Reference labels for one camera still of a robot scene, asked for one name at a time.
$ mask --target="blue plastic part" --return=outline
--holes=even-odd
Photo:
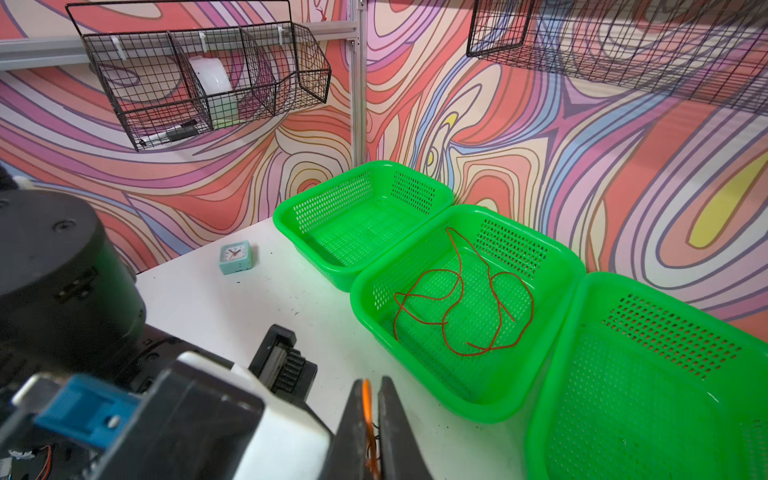
[[[70,439],[106,449],[140,400],[88,375],[72,376],[35,424]]]

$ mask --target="swirly patterned wall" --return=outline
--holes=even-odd
[[[768,117],[467,58],[471,16],[369,5],[369,159],[768,340]]]
[[[71,35],[65,3],[0,0],[0,36]],[[169,7],[99,20],[179,28],[271,15]],[[339,0],[292,7],[296,20],[346,18]],[[590,270],[632,276],[768,339],[768,118],[466,58],[471,7],[369,4],[369,159],[423,171],[461,201],[567,244]],[[349,59],[341,42],[323,47],[328,104],[142,154],[88,66],[1,73],[0,161],[88,199],[145,270],[349,168]]]
[[[66,3],[0,0],[0,37],[74,35]],[[83,23],[101,31],[242,25],[287,12],[261,2],[88,8]],[[321,22],[346,18],[346,3],[299,0],[292,11],[295,21]],[[0,162],[91,202],[122,257],[146,270],[349,169],[349,59],[341,41],[321,46],[333,70],[327,104],[140,154],[88,65],[0,72]]]

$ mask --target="wire mesh basket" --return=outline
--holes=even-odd
[[[467,55],[763,114],[764,0],[475,0]]]
[[[83,34],[85,51],[139,151],[326,102],[331,68],[302,25]]]

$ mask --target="alarm clock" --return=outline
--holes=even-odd
[[[250,243],[247,241],[232,243],[221,247],[219,256],[219,268],[221,273],[228,275],[230,273],[248,270],[253,266],[253,253],[250,249]]]

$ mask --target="white table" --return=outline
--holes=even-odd
[[[248,240],[253,269],[222,275],[220,248]],[[336,430],[355,379],[392,377],[435,480],[524,478],[523,438],[531,396],[521,413],[496,425],[464,420],[441,407],[355,318],[337,290],[280,232],[261,221],[138,276],[147,322],[248,366],[273,323],[296,332],[296,347],[318,365],[307,403]]]

